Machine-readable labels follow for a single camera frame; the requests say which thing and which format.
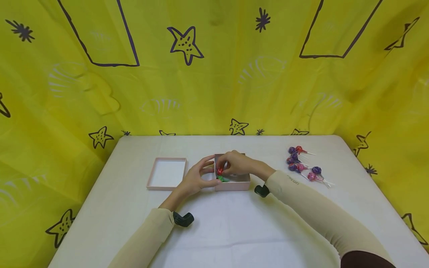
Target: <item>white table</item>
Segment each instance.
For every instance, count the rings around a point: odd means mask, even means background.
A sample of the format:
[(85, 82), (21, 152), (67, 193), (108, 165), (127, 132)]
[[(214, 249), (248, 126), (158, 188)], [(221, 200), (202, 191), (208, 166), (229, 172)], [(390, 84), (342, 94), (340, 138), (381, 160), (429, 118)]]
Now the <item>white table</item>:
[[(290, 146), (301, 145), (327, 180), (292, 177), (330, 198), (367, 226), (382, 242), (397, 268), (429, 267), (429, 255), (338, 136), (125, 136), (110, 156), (50, 268), (104, 268), (159, 206), (168, 191), (148, 191), (155, 157), (186, 157), (188, 168), (204, 156), (238, 150), (275, 169), (289, 172)], [(272, 195), (250, 191), (213, 192), (191, 198), (179, 209), (195, 221), (175, 227), (152, 267), (339, 267), (335, 249), (288, 206)]]

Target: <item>person's left hand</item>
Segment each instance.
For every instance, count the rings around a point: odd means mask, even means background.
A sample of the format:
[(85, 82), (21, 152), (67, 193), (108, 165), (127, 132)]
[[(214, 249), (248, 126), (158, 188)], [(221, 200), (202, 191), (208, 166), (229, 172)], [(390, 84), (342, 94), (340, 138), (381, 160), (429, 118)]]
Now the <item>person's left hand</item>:
[(214, 155), (204, 157), (192, 168), (189, 169), (182, 182), (176, 187), (175, 190), (180, 191), (185, 196), (191, 196), (199, 192), (202, 188), (215, 187), (222, 183), (220, 180), (214, 179), (211, 181), (205, 181), (201, 178), (202, 175), (207, 173), (213, 173), (214, 168), (205, 168), (213, 165), (213, 161), (209, 161), (214, 158)]

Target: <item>green candy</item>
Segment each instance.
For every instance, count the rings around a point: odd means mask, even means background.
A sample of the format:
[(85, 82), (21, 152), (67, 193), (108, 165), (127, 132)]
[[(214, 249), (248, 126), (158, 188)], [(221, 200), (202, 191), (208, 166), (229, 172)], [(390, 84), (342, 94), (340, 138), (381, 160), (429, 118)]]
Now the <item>green candy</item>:
[(221, 175), (218, 175), (217, 177), (216, 177), (218, 180), (220, 180), (221, 182), (229, 182), (229, 180), (228, 179), (225, 179), (223, 176), (221, 176)]

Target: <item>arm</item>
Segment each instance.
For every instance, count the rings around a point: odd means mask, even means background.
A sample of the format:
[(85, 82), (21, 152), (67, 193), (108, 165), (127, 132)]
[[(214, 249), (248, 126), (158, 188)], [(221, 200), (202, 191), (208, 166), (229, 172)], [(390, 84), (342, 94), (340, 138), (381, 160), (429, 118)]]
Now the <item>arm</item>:
[(213, 157), (201, 159), (159, 208), (152, 209), (143, 224), (113, 258), (109, 268), (146, 268), (149, 265), (174, 227), (173, 211), (190, 195), (220, 183), (219, 180), (205, 181), (201, 178), (202, 174), (214, 172), (214, 169), (204, 168), (213, 164), (213, 161), (209, 161)]
[(219, 165), (225, 161), (228, 162), (224, 171), (226, 174), (252, 173), (265, 181), (270, 192), (284, 204), (290, 206), (306, 223), (326, 238), (338, 251), (340, 258), (347, 253), (356, 255), (356, 252), (363, 252), (371, 254), (369, 258), (374, 254), (391, 262), (383, 245), (363, 224), (310, 187), (299, 183), (281, 171), (275, 171), (264, 162), (243, 156), (236, 151), (228, 152), (219, 158)]

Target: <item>red candy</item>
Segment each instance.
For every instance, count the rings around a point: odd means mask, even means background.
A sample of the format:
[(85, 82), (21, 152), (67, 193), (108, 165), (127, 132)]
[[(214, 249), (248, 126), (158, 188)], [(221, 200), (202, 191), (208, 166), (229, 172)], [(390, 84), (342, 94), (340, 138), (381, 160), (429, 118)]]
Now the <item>red candy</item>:
[(307, 153), (307, 151), (305, 151), (301, 146), (296, 146), (295, 147), (295, 149), (296, 149), (296, 151), (298, 152), (298, 153)]

